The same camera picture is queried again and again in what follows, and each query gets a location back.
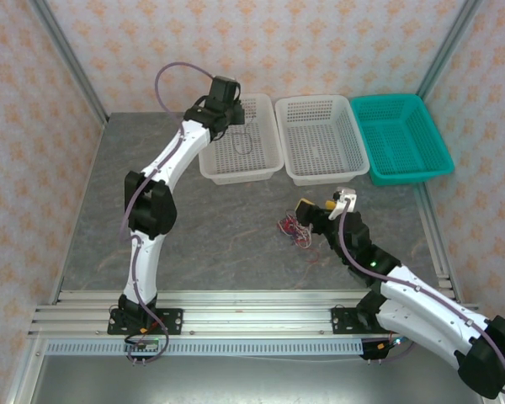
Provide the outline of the aluminium side rail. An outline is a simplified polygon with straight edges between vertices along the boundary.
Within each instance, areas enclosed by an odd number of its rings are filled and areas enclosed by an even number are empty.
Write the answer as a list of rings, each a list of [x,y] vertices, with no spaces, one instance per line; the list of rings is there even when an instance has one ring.
[[[451,300],[460,303],[458,279],[452,273],[447,248],[441,235],[428,188],[425,183],[418,183],[414,187],[414,191],[434,271],[438,279],[439,291]]]

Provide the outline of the teal perforated plastic basket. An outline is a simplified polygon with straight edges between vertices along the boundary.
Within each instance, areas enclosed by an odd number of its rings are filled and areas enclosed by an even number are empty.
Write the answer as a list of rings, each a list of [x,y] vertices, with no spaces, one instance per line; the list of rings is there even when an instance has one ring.
[[[351,100],[376,186],[423,183],[455,169],[423,100],[397,93]]]

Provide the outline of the aluminium mounting rail frame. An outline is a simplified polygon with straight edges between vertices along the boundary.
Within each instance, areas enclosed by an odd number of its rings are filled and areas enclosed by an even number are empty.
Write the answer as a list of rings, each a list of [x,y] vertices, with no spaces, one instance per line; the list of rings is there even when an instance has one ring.
[[[331,309],[354,307],[363,290],[163,291],[157,304],[181,308],[182,338],[327,338]],[[37,306],[29,335],[101,338],[116,291],[62,291],[54,305]]]

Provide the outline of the small circuit board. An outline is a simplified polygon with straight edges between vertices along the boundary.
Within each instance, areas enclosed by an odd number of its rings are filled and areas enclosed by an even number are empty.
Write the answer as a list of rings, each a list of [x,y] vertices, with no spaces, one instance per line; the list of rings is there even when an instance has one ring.
[[[159,340],[157,338],[127,336],[125,344],[132,352],[156,352],[159,349]]]

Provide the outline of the white perforated plastic basket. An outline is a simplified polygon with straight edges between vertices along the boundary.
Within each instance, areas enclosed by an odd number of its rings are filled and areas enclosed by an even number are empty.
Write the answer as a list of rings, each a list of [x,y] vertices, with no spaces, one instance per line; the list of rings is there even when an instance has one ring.
[[[369,171],[364,141],[344,96],[282,98],[274,112],[285,169],[295,185],[346,183]]]
[[[270,97],[249,93],[241,101],[245,124],[229,127],[221,140],[199,154],[201,174],[217,185],[266,180],[284,166]]]

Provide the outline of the aluminium frame post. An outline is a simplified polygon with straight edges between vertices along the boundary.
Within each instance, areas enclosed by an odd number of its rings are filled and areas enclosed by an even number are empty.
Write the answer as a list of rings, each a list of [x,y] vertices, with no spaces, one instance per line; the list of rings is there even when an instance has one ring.
[[[6,404],[30,404],[45,358],[48,340],[29,339],[15,371]]]
[[[39,18],[44,29],[50,36],[51,42],[65,63],[68,71],[72,74],[72,77],[80,88],[89,108],[92,110],[98,121],[105,125],[109,121],[109,114],[106,112],[103,103],[88,78],[88,75],[78,60],[77,55],[56,16],[54,15],[50,4],[47,0],[28,0],[28,3],[35,11],[35,14]]]
[[[466,30],[470,26],[476,12],[482,5],[483,0],[464,0],[453,24],[439,47],[433,62],[427,69],[416,95],[425,100],[433,91],[433,88],[440,78],[443,70],[448,64],[450,57],[454,54],[456,47],[462,40]]]

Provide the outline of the black connector bracket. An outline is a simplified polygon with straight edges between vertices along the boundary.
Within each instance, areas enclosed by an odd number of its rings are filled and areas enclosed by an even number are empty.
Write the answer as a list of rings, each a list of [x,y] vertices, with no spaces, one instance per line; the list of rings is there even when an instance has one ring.
[[[361,341],[363,352],[360,358],[363,360],[382,360],[388,356],[390,342],[384,338],[368,338]]]

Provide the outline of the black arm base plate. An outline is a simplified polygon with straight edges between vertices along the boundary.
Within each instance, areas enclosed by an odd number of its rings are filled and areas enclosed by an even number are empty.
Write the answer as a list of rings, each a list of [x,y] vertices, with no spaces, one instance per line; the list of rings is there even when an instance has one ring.
[[[380,329],[373,317],[355,307],[333,307],[331,324],[334,334],[372,334]]]
[[[180,335],[183,325],[182,309],[156,308],[155,315],[167,329],[169,335]],[[141,335],[145,333],[163,335],[161,325],[143,309],[139,312],[129,313],[119,308],[110,311],[110,318],[107,328],[109,335]]]

